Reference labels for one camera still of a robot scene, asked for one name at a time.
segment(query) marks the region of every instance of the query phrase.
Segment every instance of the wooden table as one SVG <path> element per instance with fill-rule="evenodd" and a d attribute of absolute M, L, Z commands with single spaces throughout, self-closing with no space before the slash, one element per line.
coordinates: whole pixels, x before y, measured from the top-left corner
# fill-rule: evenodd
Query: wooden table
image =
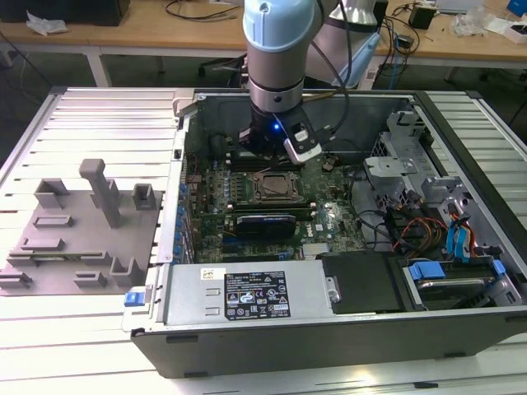
<path fill-rule="evenodd" d="M 390 16 L 397 6 L 408 2 L 408 0 L 389 0 L 387 15 Z M 497 17 L 508 18 L 510 21 L 519 20 L 506 10 L 507 3 L 506 0 L 486 0 L 486 8 Z M 402 12 L 396 17 L 408 22 L 410 11 Z M 490 31 L 484 36 L 456 37 L 451 29 L 453 19 L 451 15 L 438 15 L 433 19 L 428 30 L 417 30 L 421 43 L 417 52 L 408 58 L 408 64 L 452 67 L 447 80 L 454 76 L 458 67 L 527 67 L 527 46 L 514 44 L 504 36 Z M 394 23 L 394 30 L 398 34 L 415 38 L 415 33 L 400 22 Z M 361 89 L 371 89 L 374 80 L 367 77 L 376 74 L 388 53 L 389 39 L 385 28 L 381 29 L 381 36 L 382 40 L 368 67 L 366 78 L 359 85 Z"/>
<path fill-rule="evenodd" d="M 408 0 L 390 0 L 388 15 Z M 117 27 L 101 27 L 68 24 L 70 31 L 61 35 L 44 37 L 33 32 L 23 23 L 0 23 L 0 31 L 12 40 L 20 50 L 29 52 L 83 53 L 86 55 L 98 86 L 110 86 L 103 54 L 192 56 L 230 58 L 245 51 L 245 37 L 241 28 L 243 10 L 232 12 L 236 19 L 196 23 L 183 21 L 165 12 L 165 0 L 132 0 L 127 15 Z M 487 8 L 499 17 L 506 17 L 507 0 L 487 0 Z M 205 15 L 229 6 L 210 4 L 208 0 L 188 2 L 181 12 L 189 16 Z M 407 21 L 409 12 L 399 18 Z M 527 47 L 513 44 L 505 37 L 488 32 L 485 36 L 458 38 L 451 31 L 452 16 L 439 15 L 430 29 L 419 30 L 421 44 L 408 59 L 409 64 L 449 67 L 527 67 Z M 402 24 L 396 23 L 400 34 L 414 35 Z M 382 30 L 381 41 L 372 59 L 362 89 L 371 89 L 372 79 L 388 51 L 387 32 Z M 11 47 L 0 42 L 0 51 Z"/>
<path fill-rule="evenodd" d="M 103 87 L 111 86 L 100 60 L 104 54 L 235 58 L 245 52 L 241 27 L 243 9 L 230 13 L 236 19 L 197 23 L 167 14 L 167 3 L 165 0 L 132 0 L 126 16 L 116 27 L 68 23 L 69 32 L 44 37 L 25 23 L 0 23 L 0 31 L 22 51 L 83 53 L 96 85 Z M 199 0 L 184 3 L 181 13 L 199 16 L 230 7 Z M 0 51 L 8 50 L 12 47 L 0 40 Z"/>

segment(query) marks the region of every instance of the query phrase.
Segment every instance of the blue latch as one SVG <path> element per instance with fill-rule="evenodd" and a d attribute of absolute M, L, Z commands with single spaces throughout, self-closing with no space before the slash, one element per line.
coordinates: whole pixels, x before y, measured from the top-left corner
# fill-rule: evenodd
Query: blue latch
<path fill-rule="evenodd" d="M 425 278 L 445 278 L 443 267 L 438 261 L 415 262 L 408 268 L 414 281 Z"/>
<path fill-rule="evenodd" d="M 126 294 L 124 294 L 124 307 L 138 307 L 144 305 L 144 292 L 127 292 Z"/>
<path fill-rule="evenodd" d="M 503 266 L 503 263 L 501 263 L 499 259 L 494 259 L 492 265 L 494 266 L 494 270 L 498 277 L 501 277 L 506 273 L 505 266 Z"/>

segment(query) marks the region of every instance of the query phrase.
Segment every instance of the robotic arm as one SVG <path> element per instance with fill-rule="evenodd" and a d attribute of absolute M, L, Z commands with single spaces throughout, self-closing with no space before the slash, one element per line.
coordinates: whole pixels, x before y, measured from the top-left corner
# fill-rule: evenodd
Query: robotic arm
<path fill-rule="evenodd" d="M 301 106 L 302 92 L 310 43 L 338 3 L 245 0 L 243 28 L 252 107 L 251 125 L 240 134 L 240 143 L 254 154 L 277 158 L 287 153 L 293 163 L 300 164 L 322 151 Z M 346 47 L 340 52 L 346 53 Z"/>

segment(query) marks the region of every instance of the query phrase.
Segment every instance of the power supply label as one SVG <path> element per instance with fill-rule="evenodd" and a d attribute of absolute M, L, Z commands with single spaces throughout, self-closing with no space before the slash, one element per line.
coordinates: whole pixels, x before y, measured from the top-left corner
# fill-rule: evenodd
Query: power supply label
<path fill-rule="evenodd" d="M 286 273 L 227 273 L 225 317 L 231 321 L 291 317 Z"/>

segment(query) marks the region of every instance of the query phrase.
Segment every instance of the electronic device on table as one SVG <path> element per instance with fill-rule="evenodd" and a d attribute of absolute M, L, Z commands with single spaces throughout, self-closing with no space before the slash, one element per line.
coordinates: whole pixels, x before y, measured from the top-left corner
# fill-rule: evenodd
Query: electronic device on table
<path fill-rule="evenodd" d="M 525 148 L 477 99 L 306 100 L 316 127 L 351 113 L 298 165 L 237 140 L 246 92 L 183 91 L 158 264 L 125 302 L 161 375 L 470 356 L 527 329 L 525 226 L 493 173 Z"/>
<path fill-rule="evenodd" d="M 0 19 L 2 22 L 24 22 L 29 12 L 47 20 L 118 26 L 129 4 L 130 0 L 0 0 Z"/>

